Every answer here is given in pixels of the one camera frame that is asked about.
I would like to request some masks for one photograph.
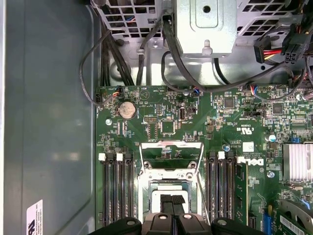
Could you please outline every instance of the green circuit board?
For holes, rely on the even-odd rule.
[[[100,157],[96,161],[97,228],[124,216],[138,217],[137,177],[143,168],[139,146],[159,141],[204,145],[199,173],[209,215],[200,206],[202,215],[210,219],[226,216],[263,231],[264,214],[269,205],[275,208],[278,199],[305,199],[313,205],[311,183],[301,183],[302,190],[292,189],[283,177],[283,144],[313,140],[313,102],[297,97],[306,88],[275,102],[261,101],[241,87],[185,94],[165,86],[118,89],[117,96],[96,110],[97,159],[105,154],[105,161]],[[116,91],[116,87],[99,88],[99,101]],[[264,98],[288,91],[282,85],[258,87]],[[197,162],[200,151],[166,146],[145,149],[142,155],[153,168],[175,169]],[[117,154],[123,161],[116,160]],[[181,184],[191,191],[189,212],[199,212],[197,182]],[[144,190],[144,213],[151,212],[153,187]]]

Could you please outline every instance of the capacitor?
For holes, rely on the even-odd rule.
[[[185,89],[185,90],[186,90],[186,91],[183,92],[182,94],[183,94],[184,96],[189,96],[190,92],[189,92],[187,89]]]
[[[275,142],[276,141],[276,136],[274,134],[267,134],[264,136],[264,139],[267,142]]]
[[[185,104],[184,102],[179,102],[178,105],[179,105],[180,107],[185,107],[186,104]]]
[[[125,120],[130,120],[130,119],[134,118],[136,115],[136,106],[129,101],[123,102],[118,107],[118,113]]]
[[[229,152],[230,151],[230,145],[229,144],[223,144],[222,150],[224,150],[225,152]]]

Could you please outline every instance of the integrated circuit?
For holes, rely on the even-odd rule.
[[[234,98],[232,97],[225,97],[224,98],[224,108],[226,109],[233,109],[235,107]]]
[[[274,103],[273,104],[273,114],[283,114],[283,104]]]
[[[172,121],[163,121],[162,122],[162,134],[173,134],[175,133],[175,124]]]

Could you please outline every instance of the metal bracket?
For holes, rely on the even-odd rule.
[[[144,161],[143,161],[143,149],[149,149],[149,148],[165,148],[167,146],[176,146],[178,148],[197,148],[200,149],[200,154],[198,157],[197,167],[194,170],[194,174],[196,175],[198,173],[200,162],[202,160],[203,152],[204,152],[204,144],[202,142],[185,142],[185,141],[159,141],[156,143],[140,143],[139,144],[139,153],[140,153],[140,161],[141,161],[141,169],[145,173],[146,168],[144,167]]]

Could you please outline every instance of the blue connector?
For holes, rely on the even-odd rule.
[[[263,214],[263,232],[267,235],[272,234],[272,218],[267,214]]]
[[[291,139],[291,142],[292,143],[300,143],[300,138],[294,137],[294,138]]]

